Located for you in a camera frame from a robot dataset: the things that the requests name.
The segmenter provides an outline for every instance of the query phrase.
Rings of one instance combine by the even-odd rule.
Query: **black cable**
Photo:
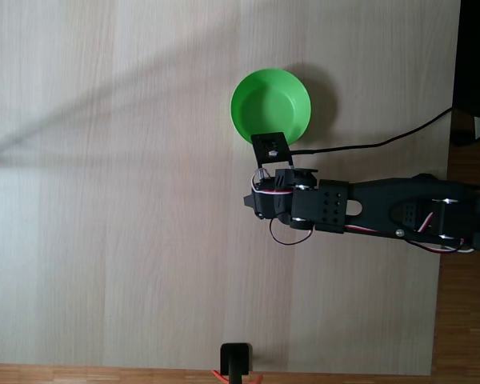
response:
[[[399,136],[395,136],[394,138],[390,138],[388,140],[385,140],[384,142],[378,142],[377,144],[363,144],[360,146],[337,146],[334,148],[324,148],[322,150],[291,150],[290,155],[296,155],[296,154],[323,154],[325,152],[336,152],[339,150],[362,150],[365,148],[377,148],[378,146],[384,146],[386,144],[389,144],[390,142],[394,142],[396,140],[399,140],[400,138],[405,138],[411,134],[415,134],[416,132],[419,132],[420,130],[427,128],[430,124],[433,122],[436,122],[440,118],[442,118],[445,114],[448,114],[451,112],[453,107],[448,108],[447,110],[444,110],[440,114],[438,114],[435,118],[430,120],[429,122],[426,122],[422,126],[419,126],[418,128],[415,128],[413,130],[410,130],[409,132],[405,132],[404,134],[400,134]]]
[[[441,251],[439,251],[439,250],[433,250],[433,249],[428,248],[426,246],[422,246],[421,244],[419,244],[417,242],[412,242],[411,240],[407,240],[406,238],[404,238],[404,240],[406,242],[408,242],[409,244],[411,244],[412,246],[417,246],[418,248],[421,248],[422,250],[428,250],[429,252],[431,252],[433,254],[454,254],[455,252],[459,251],[462,248],[462,246],[464,245],[464,241],[461,240],[461,243],[454,250],[448,250],[448,251],[441,250]]]
[[[279,240],[277,240],[274,236],[274,232],[272,232],[272,222],[275,220],[276,218],[272,218],[270,220],[270,223],[269,223],[269,231],[270,231],[270,235],[272,236],[272,239],[275,240],[276,242],[278,242],[279,244],[281,244],[282,246],[295,246],[297,244],[300,244],[301,242],[304,242],[305,240],[307,240],[308,238],[311,237],[311,235],[313,234],[313,227],[311,227],[310,229],[310,232],[308,233],[308,235],[306,237],[304,237],[304,239],[302,240],[299,240],[298,242],[281,242]]]

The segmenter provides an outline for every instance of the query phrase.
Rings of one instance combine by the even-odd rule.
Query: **orange object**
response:
[[[214,374],[214,376],[216,378],[218,378],[224,384],[230,384],[230,381],[227,378],[225,378],[224,376],[222,376],[216,370],[212,370],[211,373]],[[253,382],[249,382],[248,384],[262,384],[262,380],[263,380],[263,376],[259,375],[259,376],[256,377],[256,380],[254,380]]]

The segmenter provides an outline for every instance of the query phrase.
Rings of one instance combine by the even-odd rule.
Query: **green bowl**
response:
[[[311,101],[306,88],[290,72],[266,69],[244,78],[231,99],[231,120],[240,135],[283,132],[288,144],[306,131]]]

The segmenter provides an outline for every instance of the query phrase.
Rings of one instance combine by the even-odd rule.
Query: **wooden table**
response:
[[[230,122],[249,72],[313,103],[294,148],[376,142],[451,104],[459,1],[0,2],[0,362],[428,374],[438,257],[270,239]],[[320,178],[446,175],[449,118]],[[277,229],[287,240],[290,230]]]

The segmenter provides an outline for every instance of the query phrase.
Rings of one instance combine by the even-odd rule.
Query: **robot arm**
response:
[[[284,134],[251,139],[258,168],[271,162],[290,164],[274,177],[262,176],[244,197],[245,205],[261,219],[277,218],[297,230],[396,238],[421,247],[422,242],[448,246],[452,251],[463,246],[480,250],[480,194],[472,186],[429,174],[355,184],[317,182],[316,170],[293,168]],[[349,200],[361,203],[359,215],[346,213]]]

